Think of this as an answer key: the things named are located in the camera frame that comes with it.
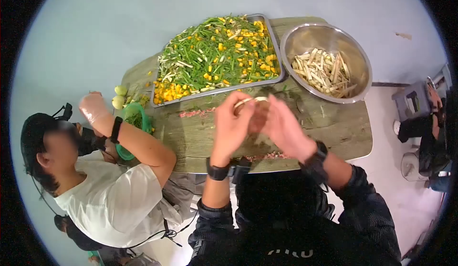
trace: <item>smartwatch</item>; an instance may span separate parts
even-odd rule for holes
[[[223,180],[228,176],[230,163],[225,167],[215,167],[210,165],[210,158],[207,158],[207,174],[213,180]]]
[[[118,135],[119,135],[119,129],[121,128],[121,123],[122,123],[122,118],[117,116],[114,119],[113,129],[111,131],[111,137],[110,137],[110,141],[112,141],[112,143],[114,144],[119,144]]]
[[[328,173],[324,171],[324,160],[328,156],[328,149],[321,141],[317,142],[317,152],[313,154],[304,164],[299,163],[301,170],[311,176],[318,184],[328,181]]]

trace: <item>stainless steel bowl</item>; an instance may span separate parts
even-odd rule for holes
[[[291,63],[295,55],[323,49],[328,53],[340,54],[350,71],[351,82],[358,84],[351,98],[334,98],[321,93],[308,85],[296,72]],[[306,23],[286,32],[280,42],[283,64],[294,79],[304,88],[318,97],[335,103],[355,103],[362,100],[372,85],[372,68],[363,48],[349,34],[325,23]]]

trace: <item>metal tray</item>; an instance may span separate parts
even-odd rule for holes
[[[249,88],[249,87],[260,86],[260,85],[267,85],[267,84],[274,84],[274,83],[278,83],[281,80],[283,80],[283,78],[285,77],[285,70],[284,70],[283,64],[281,62],[280,49],[278,47],[277,39],[275,38],[275,35],[273,34],[273,30],[272,30],[272,27],[270,26],[268,18],[263,14],[253,14],[253,15],[247,16],[246,18],[250,22],[261,21],[265,26],[267,26],[267,30],[269,32],[269,36],[270,36],[270,38],[272,40],[273,50],[275,51],[275,55],[277,56],[277,59],[274,61],[274,67],[276,69],[280,68],[280,72],[278,73],[278,77],[277,78],[264,80],[264,81],[256,81],[256,82],[252,82],[252,83],[248,83],[248,84],[239,84],[239,85],[229,86],[229,87],[225,87],[225,88],[213,89],[213,90],[201,92],[201,93],[198,93],[198,94],[192,94],[192,95],[189,95],[189,96],[184,96],[184,97],[181,97],[179,99],[175,99],[175,100],[172,100],[172,101],[167,101],[165,103],[160,103],[158,105],[154,104],[154,102],[153,102],[154,89],[156,87],[154,86],[154,84],[152,84],[153,89],[152,89],[152,92],[151,92],[151,101],[150,101],[151,106],[153,106],[154,108],[157,108],[157,107],[162,107],[162,106],[165,106],[165,105],[168,105],[168,104],[173,104],[173,103],[176,103],[176,102],[181,102],[181,101],[184,101],[184,100],[190,100],[190,99],[193,99],[193,98],[198,98],[198,97],[202,97],[202,96],[218,94],[218,93],[237,90],[237,89]],[[153,81],[157,80],[157,74],[158,74],[158,68],[156,68],[153,71],[153,74],[152,74]]]

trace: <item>plastic glove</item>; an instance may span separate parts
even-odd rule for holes
[[[285,155],[304,163],[317,151],[317,144],[304,134],[296,117],[285,102],[269,95],[270,108],[262,132],[280,148]]]
[[[106,108],[100,92],[91,92],[81,99],[79,109],[89,124],[106,137],[111,136],[114,117]]]
[[[239,91],[233,91],[226,100],[215,110],[216,131],[213,139],[213,152],[210,164],[225,167],[230,158],[245,140],[250,119],[255,112],[255,103],[251,100],[245,103],[238,116],[234,115],[234,105],[251,96]]]

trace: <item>floor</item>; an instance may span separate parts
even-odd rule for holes
[[[392,130],[393,120],[398,113],[391,95],[397,91],[393,87],[372,87],[366,96],[370,125],[373,136],[372,152],[363,158],[349,161],[365,169],[368,180],[374,183],[378,193],[385,199],[392,214],[401,254],[405,254],[426,231],[436,217],[442,193],[425,189],[422,181],[407,181],[401,175],[401,158],[411,144],[402,144]],[[335,222],[343,211],[342,201],[330,191],[329,203],[336,206]],[[232,205],[236,206],[235,194],[231,195]],[[155,240],[136,249],[158,260],[163,266],[186,265],[192,255],[187,244],[189,235],[195,228],[195,221],[174,240]]]

